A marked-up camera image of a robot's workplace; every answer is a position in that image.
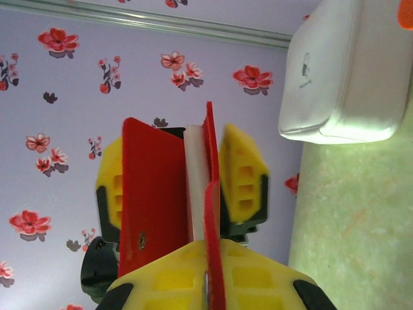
red flower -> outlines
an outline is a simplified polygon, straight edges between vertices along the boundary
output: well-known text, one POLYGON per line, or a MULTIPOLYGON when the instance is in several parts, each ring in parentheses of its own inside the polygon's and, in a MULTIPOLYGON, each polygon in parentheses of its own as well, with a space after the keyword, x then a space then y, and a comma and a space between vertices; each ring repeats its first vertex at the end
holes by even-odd
POLYGON ((176 86, 181 86, 183 83, 185 83, 185 74, 182 73, 173 73, 172 74, 172 79, 170 79, 173 84, 175 84, 176 86))
POLYGON ((7 263, 0 263, 0 278, 10 279, 13 275, 13 269, 6 267, 7 263))
POLYGON ((299 181, 299 173, 296 176, 292 176, 287 181, 285 181, 285 186, 291 191, 293 195, 297 195, 298 192, 298 181, 299 181))
POLYGON ((190 78, 199 79, 202 76, 202 71, 195 67, 195 63, 186 64, 186 75, 190 78))
POLYGON ((161 55, 161 64, 167 68, 172 69, 173 71, 178 71, 183 62, 185 61, 185 56, 180 55, 178 52, 173 52, 172 55, 161 55))
POLYGON ((83 310, 83 307, 80 305, 67 305, 66 309, 60 310, 83 310))
POLYGON ((99 60, 99 61, 97 62, 97 65, 98 65, 99 67, 104 66, 107 61, 108 61, 107 58, 103 58, 103 59, 101 59, 101 60, 99 60))
POLYGON ((178 5, 176 2, 174 2, 173 0, 165 0, 165 3, 167 6, 169 6, 170 8, 176 8, 178 5))
POLYGON ((109 93, 109 87, 106 84, 101 84, 101 86, 99 87, 102 94, 108 94, 109 93))
POLYGON ((54 163, 65 163, 67 160, 67 156, 61 153, 61 149, 52 149, 50 151, 52 153, 52 162, 54 163))
POLYGON ((25 235, 44 234, 51 229, 48 225, 50 217, 45 216, 40 218, 37 212, 23 210, 21 214, 16 214, 8 221, 15 231, 25 235))
POLYGON ((47 150, 47 146, 50 143, 50 137, 46 137, 44 134, 40 133, 37 137, 26 137, 26 147, 29 150, 36 150, 39 154, 47 150))
POLYGON ((258 67, 245 66, 244 70, 240 69, 233 75, 234 79, 245 88, 257 89, 259 87, 268 87, 272 84, 271 72, 262 72, 258 67))
POLYGON ((50 168, 50 158, 38 158, 36 162, 36 168, 40 170, 40 172, 47 171, 50 168))
POLYGON ((63 29, 52 28, 49 32, 43 32, 37 39, 43 44, 45 49, 53 52, 74 50, 79 46, 79 43, 76 42, 79 36, 76 34, 68 36, 63 29))

orange object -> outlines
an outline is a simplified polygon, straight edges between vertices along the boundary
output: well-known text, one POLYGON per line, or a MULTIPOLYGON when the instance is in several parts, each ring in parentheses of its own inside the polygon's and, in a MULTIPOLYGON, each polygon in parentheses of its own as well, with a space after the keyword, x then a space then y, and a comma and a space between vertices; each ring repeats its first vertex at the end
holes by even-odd
POLYGON ((413 0, 401 0, 398 21, 401 28, 413 30, 413 0))
POLYGON ((208 258, 209 302, 211 309, 225 310, 227 303, 225 300, 224 275, 219 245, 219 204, 221 200, 219 193, 218 149, 212 103, 209 101, 206 105, 207 110, 203 130, 211 182, 205 191, 204 234, 208 258))
POLYGON ((123 123, 122 139, 118 277, 188 243, 183 139, 134 118, 123 123))

yellow block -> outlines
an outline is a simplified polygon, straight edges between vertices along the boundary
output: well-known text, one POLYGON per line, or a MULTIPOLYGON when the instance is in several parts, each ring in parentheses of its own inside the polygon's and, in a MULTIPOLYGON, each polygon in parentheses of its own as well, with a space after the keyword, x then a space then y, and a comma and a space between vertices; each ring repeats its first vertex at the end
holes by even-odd
MULTIPOLYGON (((221 240, 221 255, 228 310, 306 310, 293 282, 315 284, 308 276, 231 240, 221 240)), ((205 310, 206 260, 205 241, 192 242, 124 275, 109 291, 134 285, 123 310, 205 310)))
POLYGON ((261 208, 261 176, 268 176, 254 140, 232 124, 224 128, 219 176, 230 221, 248 221, 261 208))
POLYGON ((122 139, 118 138, 102 153, 96 189, 106 187, 109 222, 121 228, 122 218, 122 139))

floral wallpaper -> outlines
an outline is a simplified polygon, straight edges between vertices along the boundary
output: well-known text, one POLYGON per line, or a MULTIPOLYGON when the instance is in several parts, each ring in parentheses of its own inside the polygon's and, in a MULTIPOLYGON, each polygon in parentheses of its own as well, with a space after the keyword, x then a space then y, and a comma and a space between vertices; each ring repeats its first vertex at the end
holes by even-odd
POLYGON ((80 2, 294 34, 321 0, 80 0, 80 2))
POLYGON ((286 50, 6 10, 0 29, 0 309, 96 308, 79 277, 105 147, 127 117, 200 124, 207 101, 217 140, 237 125, 272 172, 249 247, 288 262, 302 144, 277 131, 286 50))

green floor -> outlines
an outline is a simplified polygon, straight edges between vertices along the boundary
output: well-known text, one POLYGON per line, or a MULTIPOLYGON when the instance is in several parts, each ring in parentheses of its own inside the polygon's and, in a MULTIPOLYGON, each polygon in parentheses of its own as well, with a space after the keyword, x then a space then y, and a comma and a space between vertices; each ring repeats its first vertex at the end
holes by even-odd
POLYGON ((413 309, 413 104, 386 141, 305 145, 290 266, 338 310, 413 309))

